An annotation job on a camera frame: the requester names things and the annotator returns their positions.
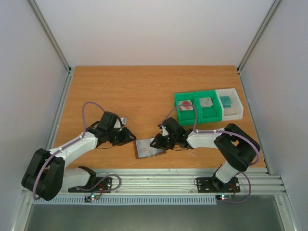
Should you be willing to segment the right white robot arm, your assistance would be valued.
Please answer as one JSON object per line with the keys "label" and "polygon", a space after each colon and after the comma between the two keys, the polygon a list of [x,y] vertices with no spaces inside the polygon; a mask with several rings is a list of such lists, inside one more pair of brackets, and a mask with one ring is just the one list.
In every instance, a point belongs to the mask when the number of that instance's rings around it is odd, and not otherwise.
{"label": "right white robot arm", "polygon": [[161,133],[150,143],[152,148],[172,150],[179,146],[182,149],[214,148],[220,151],[225,162],[210,180],[217,192],[227,188],[236,174],[245,172],[260,160],[259,144],[234,123],[216,130],[185,129],[170,117],[159,128]]}

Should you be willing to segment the brown leather card holder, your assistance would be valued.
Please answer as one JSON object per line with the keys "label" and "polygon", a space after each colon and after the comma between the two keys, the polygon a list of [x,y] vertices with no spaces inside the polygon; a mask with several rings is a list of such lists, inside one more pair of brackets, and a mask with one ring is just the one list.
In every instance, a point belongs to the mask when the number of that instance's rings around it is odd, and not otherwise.
{"label": "brown leather card holder", "polygon": [[134,149],[135,149],[136,159],[154,157],[154,156],[166,153],[165,150],[151,147],[150,144],[153,140],[154,140],[154,138],[140,139],[140,140],[134,141]]}

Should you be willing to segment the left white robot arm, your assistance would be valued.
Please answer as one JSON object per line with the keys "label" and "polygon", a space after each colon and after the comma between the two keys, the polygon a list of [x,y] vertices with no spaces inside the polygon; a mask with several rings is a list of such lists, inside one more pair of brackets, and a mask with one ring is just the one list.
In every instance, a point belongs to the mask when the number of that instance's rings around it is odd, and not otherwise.
{"label": "left white robot arm", "polygon": [[22,178],[22,186],[32,192],[34,200],[46,201],[53,199],[61,190],[93,191],[103,178],[97,178],[96,172],[85,166],[67,167],[104,143],[122,146],[135,141],[136,136],[125,126],[126,121],[124,117],[105,112],[101,120],[66,144],[49,150],[36,150]]}

